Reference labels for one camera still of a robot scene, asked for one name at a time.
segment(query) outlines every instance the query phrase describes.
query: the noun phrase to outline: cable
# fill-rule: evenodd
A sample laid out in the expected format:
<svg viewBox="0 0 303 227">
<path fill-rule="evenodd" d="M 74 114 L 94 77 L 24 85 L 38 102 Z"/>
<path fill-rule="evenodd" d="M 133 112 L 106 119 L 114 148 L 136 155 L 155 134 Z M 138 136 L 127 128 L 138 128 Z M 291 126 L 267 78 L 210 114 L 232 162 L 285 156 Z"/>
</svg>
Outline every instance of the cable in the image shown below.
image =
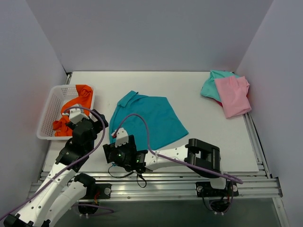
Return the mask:
<svg viewBox="0 0 303 227">
<path fill-rule="evenodd" d="M 190 168 L 194 168 L 194 169 L 197 169 L 197 170 L 200 170 L 200 171 L 204 171 L 204 172 L 209 173 L 209 174 L 216 175 L 216 176 L 218 176 L 218 177 L 223 177 L 223 178 L 225 178 L 225 179 L 227 179 L 227 180 L 230 180 L 230 181 L 233 181 L 233 182 L 236 182 L 236 183 L 239 183 L 239 184 L 243 184 L 243 181 L 242 181 L 241 179 L 237 178 L 236 176 L 232 176 L 232 175 L 229 175 L 229 174 L 226 174 L 226 173 L 220 174 L 220 173 L 217 173 L 217 172 L 212 171 L 212 170 L 209 170 L 209 169 L 205 169 L 205 168 L 202 168 L 202 167 L 199 167 L 199 166 L 195 166 L 195 165 L 192 165 L 192 164 L 189 164 L 189 163 L 186 163 L 186 162 L 182 162 L 182 161 L 179 161 L 179 160 L 172 159 L 172 158 L 167 157 L 167 156 L 165 156 L 165 155 L 156 154 L 156 153 L 151 149 L 151 145 L 150 145 L 150 132 L 149 132 L 147 123 L 146 123 L 146 121 L 145 121 L 140 115 L 138 115 L 138 114 L 136 114 L 136 113 L 134 113 L 134 114 L 132 113 L 132 114 L 126 116 L 126 117 L 121 121 L 120 125 L 118 126 L 118 128 L 117 128 L 116 131 L 115 131 L 115 133 L 113 134 L 113 137 L 116 136 L 116 134 L 117 134 L 118 130 L 121 128 L 122 124 L 123 124 L 123 123 L 125 122 L 125 120 L 126 120 L 127 118 L 129 118 L 130 116 L 137 116 L 137 117 L 139 117 L 139 118 L 143 121 L 143 123 L 144 123 L 144 125 L 145 125 L 145 128 L 146 128 L 146 133 L 147 133 L 147 147 L 148 147 L 148 150 L 149 150 L 153 155 L 156 155 L 156 156 L 165 158 L 165 159 L 167 159 L 167 160 L 169 160 L 169 161 L 176 162 L 176 163 L 179 163 L 179 164 L 181 164 L 181 165 L 184 165 L 184 166 L 187 166 L 187 167 L 190 167 Z"/>
<path fill-rule="evenodd" d="M 111 173 L 109 172 L 110 168 L 108 168 L 107 172 L 108 172 L 108 174 L 109 174 L 111 177 L 113 177 L 113 178 L 119 178 L 119 179 L 121 179 L 121 178 L 128 177 L 128 176 L 130 176 L 130 175 L 132 175 L 132 174 L 134 173 L 134 172 L 130 172 L 130 173 L 124 175 L 124 176 L 113 176 L 113 175 L 111 175 Z"/>
<path fill-rule="evenodd" d="M 140 178 L 144 181 L 144 183 L 145 183 L 144 186 L 141 186 L 141 185 L 139 184 L 138 177 L 140 177 Z M 146 187 L 147 182 L 146 182 L 146 180 L 143 178 L 142 174 L 137 174 L 137 184 L 138 184 L 141 188 L 145 188 L 145 187 Z"/>
<path fill-rule="evenodd" d="M 96 204 L 98 204 L 98 201 L 97 201 L 97 198 L 99 197 L 100 195 L 100 192 L 98 191 L 96 194 L 95 194 L 95 197 L 94 197 L 94 201 Z"/>
<path fill-rule="evenodd" d="M 68 166 L 66 166 L 65 168 L 63 168 L 60 172 L 58 172 L 58 174 L 56 174 L 52 180 L 49 180 L 39 191 L 37 191 L 32 197 L 28 198 L 27 200 L 25 200 L 23 203 L 21 203 L 20 205 L 16 206 L 15 208 L 11 209 L 10 211 L 8 211 L 6 214 L 4 214 L 3 216 L 1 216 L 0 218 L 0 221 L 3 220 L 7 215 L 9 215 L 10 213 L 16 211 L 17 209 L 19 209 L 20 207 L 24 206 L 25 204 L 27 204 L 30 200 L 32 200 L 33 198 L 35 198 L 38 194 L 40 194 L 45 188 L 47 188 L 52 182 L 54 179 L 56 179 L 58 176 L 60 176 L 65 170 L 73 167 L 75 164 L 81 162 L 82 160 L 86 159 L 87 157 L 89 157 L 93 152 L 95 152 L 95 150 L 98 149 L 98 147 L 101 145 L 104 137 L 105 137 L 105 124 L 102 120 L 102 118 L 96 113 L 94 112 L 93 110 L 91 109 L 88 109 L 86 107 L 82 107 L 82 106 L 72 106 L 72 107 L 69 107 L 67 108 L 64 113 L 66 113 L 68 110 L 71 110 L 71 109 L 76 109 L 76 108 L 79 108 L 79 109 L 83 109 L 83 110 L 88 110 L 89 112 L 91 112 L 92 115 L 94 115 L 98 120 L 101 121 L 102 123 L 102 127 L 103 127 L 103 131 L 102 131 L 102 137 L 99 141 L 99 143 L 93 148 L 93 150 L 91 152 L 89 152 L 88 154 L 86 154 L 85 156 L 83 156 L 82 158 L 79 158 L 77 161 L 69 164 Z"/>
<path fill-rule="evenodd" d="M 92 217 L 92 216 L 99 216 L 99 215 L 105 215 L 105 214 L 112 214 L 114 213 L 114 210 L 111 209 L 111 208 L 108 208 L 108 207 L 101 207 L 101 206 L 98 206 L 98 205 L 93 205 L 93 204 L 74 204 L 72 205 L 72 207 L 79 207 L 79 206 L 83 206 L 83 207 L 94 207 L 94 208 L 98 208 L 98 209 L 103 209 L 103 210 L 108 210 L 106 212 L 103 212 L 103 213 L 98 213 L 98 214 L 89 214 L 88 216 L 89 217 Z"/>
<path fill-rule="evenodd" d="M 228 193 L 230 188 L 232 190 L 231 201 L 229 201 L 229 193 Z M 228 186 L 225 187 L 225 189 L 227 190 L 227 194 L 226 195 L 224 194 L 220 200 L 213 200 L 213 201 L 209 202 L 209 206 L 210 206 L 211 209 L 209 209 L 208 206 L 206 205 L 205 200 L 204 200 L 203 191 L 202 191 L 203 204 L 205 205 L 205 207 L 208 210 L 215 211 L 215 212 L 220 212 L 220 213 L 226 213 L 230 209 L 230 207 L 232 205 L 232 201 L 233 201 L 233 182 L 230 181 L 228 183 Z"/>
</svg>

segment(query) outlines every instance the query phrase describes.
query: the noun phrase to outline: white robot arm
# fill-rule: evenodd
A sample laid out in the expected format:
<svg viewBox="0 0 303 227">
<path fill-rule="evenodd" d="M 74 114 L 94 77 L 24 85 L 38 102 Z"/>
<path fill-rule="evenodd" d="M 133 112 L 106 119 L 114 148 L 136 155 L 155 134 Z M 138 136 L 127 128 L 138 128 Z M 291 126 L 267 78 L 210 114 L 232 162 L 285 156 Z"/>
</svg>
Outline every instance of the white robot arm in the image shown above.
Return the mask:
<svg viewBox="0 0 303 227">
<path fill-rule="evenodd" d="M 104 130 L 99 119 L 103 121 L 104 127 L 108 127 L 104 115 L 96 110 L 93 112 L 98 115 L 96 122 L 87 117 L 79 108 L 70 112 L 68 126 L 72 129 L 72 138 L 60 151 L 49 175 L 37 191 L 43 190 L 17 211 L 16 215 L 8 215 L 4 220 L 4 226 L 54 226 L 76 201 L 99 190 L 93 177 L 84 173 L 76 175 L 89 158 L 87 154 L 94 149 L 93 141 L 97 138 L 97 134 Z M 74 176 L 70 187 L 60 194 Z"/>
<path fill-rule="evenodd" d="M 129 136 L 124 128 L 120 128 L 117 131 L 115 143 L 103 145 L 103 149 L 108 163 L 113 162 L 128 172 L 136 171 L 142 174 L 160 168 L 181 166 L 180 163 L 173 162 L 159 155 L 219 174 L 223 172 L 220 166 L 219 148 L 197 139 L 189 139 L 188 144 L 178 148 L 155 150 L 153 151 L 155 154 L 153 154 L 147 150 L 137 151 L 134 136 Z M 191 169 L 199 175 L 209 178 L 212 188 L 224 189 L 226 187 L 224 178 L 195 168 Z"/>
</svg>

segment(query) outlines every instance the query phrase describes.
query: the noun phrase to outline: pink cloth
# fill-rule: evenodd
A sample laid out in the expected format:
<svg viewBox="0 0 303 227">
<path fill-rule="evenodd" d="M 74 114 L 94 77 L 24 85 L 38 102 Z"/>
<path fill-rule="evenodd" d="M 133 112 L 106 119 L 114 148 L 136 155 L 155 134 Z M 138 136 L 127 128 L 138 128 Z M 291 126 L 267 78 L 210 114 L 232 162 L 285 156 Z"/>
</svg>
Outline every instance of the pink cloth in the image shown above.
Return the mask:
<svg viewBox="0 0 303 227">
<path fill-rule="evenodd" d="M 214 80 L 222 101 L 226 118 L 238 116 L 251 111 L 250 103 L 246 97 L 250 84 L 245 77 L 235 76 Z"/>
</svg>

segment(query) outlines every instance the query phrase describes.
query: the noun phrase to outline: plastic basket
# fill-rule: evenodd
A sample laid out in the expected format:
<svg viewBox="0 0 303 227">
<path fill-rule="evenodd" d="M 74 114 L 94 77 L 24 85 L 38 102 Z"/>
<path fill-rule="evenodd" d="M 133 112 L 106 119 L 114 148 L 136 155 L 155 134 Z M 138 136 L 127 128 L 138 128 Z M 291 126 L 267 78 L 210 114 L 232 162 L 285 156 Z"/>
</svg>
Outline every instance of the plastic basket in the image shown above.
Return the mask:
<svg viewBox="0 0 303 227">
<path fill-rule="evenodd" d="M 90 109 L 93 109 L 95 89 L 93 86 L 89 86 L 93 90 L 93 97 L 90 104 Z M 37 130 L 37 137 L 39 139 L 68 140 L 71 138 L 71 136 L 55 136 L 56 131 L 53 130 L 53 122 L 61 119 L 61 109 L 63 105 L 76 97 L 78 97 L 76 85 L 59 85 L 51 89 Z"/>
</svg>

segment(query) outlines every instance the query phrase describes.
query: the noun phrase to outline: screw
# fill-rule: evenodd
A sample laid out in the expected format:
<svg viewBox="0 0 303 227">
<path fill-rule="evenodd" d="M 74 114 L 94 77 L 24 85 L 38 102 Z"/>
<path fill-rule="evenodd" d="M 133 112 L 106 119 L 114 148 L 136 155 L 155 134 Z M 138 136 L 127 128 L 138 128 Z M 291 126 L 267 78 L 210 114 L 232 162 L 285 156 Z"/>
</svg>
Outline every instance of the screw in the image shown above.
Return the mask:
<svg viewBox="0 0 303 227">
<path fill-rule="evenodd" d="M 104 189 L 104 194 L 105 194 L 105 195 L 109 195 L 110 192 L 111 192 L 110 188 L 105 188 L 105 189 Z"/>
<path fill-rule="evenodd" d="M 201 191 L 202 191 L 202 189 L 203 189 L 203 187 L 202 187 L 202 186 L 198 186 L 198 187 L 197 187 L 197 192 L 201 192 Z"/>
<path fill-rule="evenodd" d="M 233 185 L 232 189 L 233 189 L 234 192 L 236 192 L 238 190 L 238 187 L 236 185 Z"/>
</svg>

